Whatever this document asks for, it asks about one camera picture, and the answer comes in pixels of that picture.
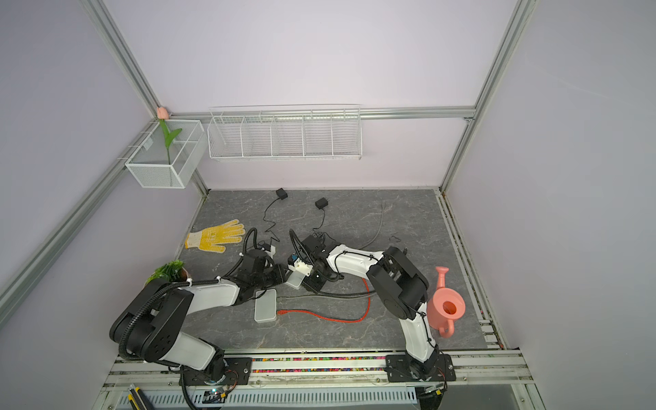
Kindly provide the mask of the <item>white network switch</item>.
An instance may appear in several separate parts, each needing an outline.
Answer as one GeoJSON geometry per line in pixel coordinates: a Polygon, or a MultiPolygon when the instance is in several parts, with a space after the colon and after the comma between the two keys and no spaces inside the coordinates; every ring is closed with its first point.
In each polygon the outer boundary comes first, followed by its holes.
{"type": "Polygon", "coordinates": [[[277,291],[259,290],[255,297],[254,320],[258,324],[273,322],[277,318],[277,291]]]}
{"type": "Polygon", "coordinates": [[[285,282],[285,285],[287,285],[288,287],[290,287],[292,289],[299,290],[301,288],[302,282],[305,280],[305,278],[306,278],[306,275],[303,274],[303,273],[292,272],[290,274],[289,278],[287,278],[287,280],[285,282]]]}

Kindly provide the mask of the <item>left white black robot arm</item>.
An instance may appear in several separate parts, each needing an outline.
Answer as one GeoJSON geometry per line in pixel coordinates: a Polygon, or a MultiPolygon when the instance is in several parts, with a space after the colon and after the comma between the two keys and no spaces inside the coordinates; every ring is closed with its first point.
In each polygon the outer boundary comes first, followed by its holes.
{"type": "Polygon", "coordinates": [[[197,384],[222,384],[238,371],[228,364],[225,350],[182,331],[188,315],[228,308],[270,294],[288,277],[288,268],[276,263],[274,247],[258,244],[257,230],[246,238],[239,259],[227,273],[216,278],[171,281],[155,278],[145,285],[109,330],[124,360],[143,360],[177,367],[197,384]]]}

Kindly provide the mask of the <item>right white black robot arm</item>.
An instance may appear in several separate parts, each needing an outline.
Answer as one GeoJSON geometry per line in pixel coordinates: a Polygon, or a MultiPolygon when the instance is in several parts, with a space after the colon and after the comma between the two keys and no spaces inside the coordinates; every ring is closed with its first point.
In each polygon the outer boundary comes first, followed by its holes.
{"type": "Polygon", "coordinates": [[[405,360],[399,372],[412,380],[449,380],[448,363],[432,336],[427,318],[426,277],[400,249],[353,249],[311,235],[293,241],[293,269],[309,268],[311,276],[328,281],[352,275],[369,282],[384,307],[399,319],[405,338],[405,360]]]}

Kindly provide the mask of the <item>yellow work glove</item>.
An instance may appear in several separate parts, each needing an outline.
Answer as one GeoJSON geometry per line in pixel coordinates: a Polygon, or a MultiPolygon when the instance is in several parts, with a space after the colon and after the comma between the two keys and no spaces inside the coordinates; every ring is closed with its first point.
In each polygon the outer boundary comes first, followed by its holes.
{"type": "Polygon", "coordinates": [[[184,241],[184,247],[223,254],[227,245],[240,244],[245,234],[244,224],[239,220],[230,220],[221,225],[204,228],[199,232],[190,232],[184,241]]]}

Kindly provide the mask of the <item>green potted plant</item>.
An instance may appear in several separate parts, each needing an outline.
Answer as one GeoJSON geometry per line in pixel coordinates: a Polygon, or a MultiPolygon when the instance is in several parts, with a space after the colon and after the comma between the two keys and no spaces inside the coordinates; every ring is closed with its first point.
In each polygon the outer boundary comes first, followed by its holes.
{"type": "Polygon", "coordinates": [[[183,282],[188,279],[188,273],[185,269],[184,261],[175,260],[157,268],[150,277],[147,278],[145,284],[152,282],[155,279],[163,278],[169,283],[183,282]]]}

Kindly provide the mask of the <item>pink watering can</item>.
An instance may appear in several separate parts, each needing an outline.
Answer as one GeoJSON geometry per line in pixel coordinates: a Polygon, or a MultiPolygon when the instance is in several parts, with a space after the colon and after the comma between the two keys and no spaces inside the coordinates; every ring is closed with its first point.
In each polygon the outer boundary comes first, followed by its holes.
{"type": "Polygon", "coordinates": [[[449,269],[437,266],[436,271],[437,289],[428,302],[428,322],[442,338],[451,338],[455,333],[456,322],[466,312],[466,303],[459,292],[446,286],[446,274],[449,269]]]}

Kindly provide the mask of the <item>small white mesh basket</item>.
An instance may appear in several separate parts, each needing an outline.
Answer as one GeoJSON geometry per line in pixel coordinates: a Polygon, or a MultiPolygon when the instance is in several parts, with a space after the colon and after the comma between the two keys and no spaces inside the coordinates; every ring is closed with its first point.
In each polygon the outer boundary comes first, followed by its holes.
{"type": "Polygon", "coordinates": [[[207,149],[201,121],[159,121],[128,157],[126,167],[143,188],[184,189],[207,149]]]}

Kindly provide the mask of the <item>artificial pink tulip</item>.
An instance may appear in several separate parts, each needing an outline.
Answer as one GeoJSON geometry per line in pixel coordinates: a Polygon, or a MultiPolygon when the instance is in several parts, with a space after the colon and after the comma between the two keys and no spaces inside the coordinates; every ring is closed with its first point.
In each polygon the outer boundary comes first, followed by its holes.
{"type": "Polygon", "coordinates": [[[167,124],[167,121],[170,119],[169,112],[164,107],[158,107],[156,109],[157,119],[159,121],[160,128],[162,129],[162,134],[164,136],[164,145],[167,152],[167,163],[172,164],[170,147],[173,141],[179,136],[182,132],[181,128],[171,130],[167,124]]]}

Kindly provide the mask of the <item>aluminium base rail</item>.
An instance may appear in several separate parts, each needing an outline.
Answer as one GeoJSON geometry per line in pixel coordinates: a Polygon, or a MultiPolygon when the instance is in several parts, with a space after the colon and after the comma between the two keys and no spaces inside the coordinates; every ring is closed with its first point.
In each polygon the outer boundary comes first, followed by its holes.
{"type": "Polygon", "coordinates": [[[542,409],[543,399],[519,350],[446,350],[429,381],[411,379],[396,351],[233,351],[220,397],[218,385],[191,375],[186,392],[198,408],[312,408],[417,404],[422,393],[459,387],[507,386],[520,409],[542,409]]]}

